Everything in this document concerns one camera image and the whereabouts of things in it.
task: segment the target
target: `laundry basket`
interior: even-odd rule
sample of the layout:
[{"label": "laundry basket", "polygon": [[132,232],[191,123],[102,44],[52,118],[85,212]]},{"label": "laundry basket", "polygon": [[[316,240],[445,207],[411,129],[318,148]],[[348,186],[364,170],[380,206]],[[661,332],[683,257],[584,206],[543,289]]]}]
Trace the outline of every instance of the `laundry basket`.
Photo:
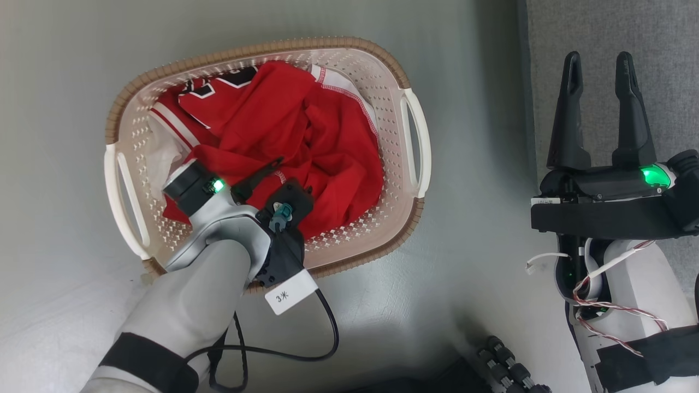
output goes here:
[{"label": "laundry basket", "polygon": [[[430,181],[430,142],[420,104],[396,59],[360,38],[264,43],[153,69],[132,80],[114,102],[106,125],[107,194],[119,231],[151,274],[165,273],[161,264],[187,239],[191,228],[163,217],[165,203],[150,194],[145,151],[152,132],[147,112],[162,92],[190,78],[274,60],[304,68],[318,64],[343,74],[376,112],[384,170],[378,205],[347,226],[309,238],[305,242],[305,267],[315,277],[350,269],[387,255],[415,229]],[[410,133],[411,114],[416,141]],[[419,159],[413,157],[413,143],[419,146]],[[132,215],[127,212],[121,181]]]}]

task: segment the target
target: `small white sticker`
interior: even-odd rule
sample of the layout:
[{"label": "small white sticker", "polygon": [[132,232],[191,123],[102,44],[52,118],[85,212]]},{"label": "small white sticker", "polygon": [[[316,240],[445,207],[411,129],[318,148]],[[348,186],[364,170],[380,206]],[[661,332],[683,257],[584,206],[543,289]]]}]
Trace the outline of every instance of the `small white sticker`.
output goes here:
[{"label": "small white sticker", "polygon": [[272,311],[276,315],[283,314],[286,310],[298,304],[318,289],[318,285],[310,276],[308,270],[303,269],[290,279],[264,295]]},{"label": "small white sticker", "polygon": [[531,205],[559,205],[561,198],[532,198]]}]

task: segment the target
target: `red clothing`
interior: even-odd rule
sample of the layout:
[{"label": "red clothing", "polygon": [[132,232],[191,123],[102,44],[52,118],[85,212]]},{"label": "red clothing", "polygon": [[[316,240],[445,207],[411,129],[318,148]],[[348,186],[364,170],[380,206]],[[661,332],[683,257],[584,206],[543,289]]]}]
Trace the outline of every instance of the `red clothing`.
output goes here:
[{"label": "red clothing", "polygon": [[[204,80],[203,87],[184,94],[173,88],[159,99],[178,118],[189,114],[196,120],[185,125],[199,141],[189,157],[230,185],[284,157],[248,203],[262,208],[289,178],[312,187],[315,207],[299,226],[306,238],[349,224],[374,206],[383,170],[373,124],[358,97],[324,87],[322,78],[282,62],[249,70],[241,70],[249,81],[232,73]],[[172,105],[173,97],[179,106]],[[187,221],[172,201],[163,216]]]}]

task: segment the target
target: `basket handle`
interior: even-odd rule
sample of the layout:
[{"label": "basket handle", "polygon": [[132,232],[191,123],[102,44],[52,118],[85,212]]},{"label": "basket handle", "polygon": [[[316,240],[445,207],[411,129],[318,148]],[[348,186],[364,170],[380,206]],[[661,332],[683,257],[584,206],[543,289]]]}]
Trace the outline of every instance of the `basket handle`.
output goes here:
[{"label": "basket handle", "polygon": [[[122,196],[122,188],[120,187],[119,183],[117,165],[121,171],[124,186],[127,189],[129,203],[131,204],[131,209],[134,212],[134,217],[136,218],[136,223],[138,224],[140,236],[136,235],[136,231],[134,231],[134,228],[131,225],[131,220],[127,216],[126,206],[124,205],[124,198]],[[141,211],[140,205],[138,204],[138,200],[136,198],[134,182],[131,180],[131,176],[129,175],[129,170],[124,155],[117,154],[114,143],[107,145],[107,150],[104,153],[104,178],[107,184],[109,206],[112,208],[112,214],[114,215],[114,220],[117,222],[119,232],[121,232],[122,237],[127,242],[127,245],[129,248],[131,248],[131,251],[133,251],[134,254],[138,255],[144,261],[151,258],[152,255],[145,250],[145,248],[150,244],[150,237],[148,236],[148,231],[145,226],[143,211]]]},{"label": "basket handle", "polygon": [[[401,111],[403,112],[403,131],[405,132],[405,144],[409,154],[408,171],[410,182],[417,189],[417,197],[424,198],[425,192],[430,186],[432,176],[432,147],[430,146],[430,134],[427,130],[427,121],[422,112],[420,101],[411,88],[403,89],[401,97]],[[417,145],[420,151],[420,173],[415,169],[415,156],[412,150],[412,137],[410,135],[410,121],[408,114],[412,116],[417,134]]]}]

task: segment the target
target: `green light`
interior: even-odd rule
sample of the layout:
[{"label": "green light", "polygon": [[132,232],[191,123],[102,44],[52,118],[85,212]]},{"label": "green light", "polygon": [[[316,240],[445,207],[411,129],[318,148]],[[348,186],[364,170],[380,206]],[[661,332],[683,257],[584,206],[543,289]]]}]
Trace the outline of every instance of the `green light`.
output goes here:
[{"label": "green light", "polygon": [[214,192],[219,192],[226,187],[226,183],[223,183],[223,180],[219,179],[214,182],[213,187]]},{"label": "green light", "polygon": [[643,166],[641,172],[643,172],[646,183],[649,185],[660,187],[670,186],[670,177],[657,165]]}]

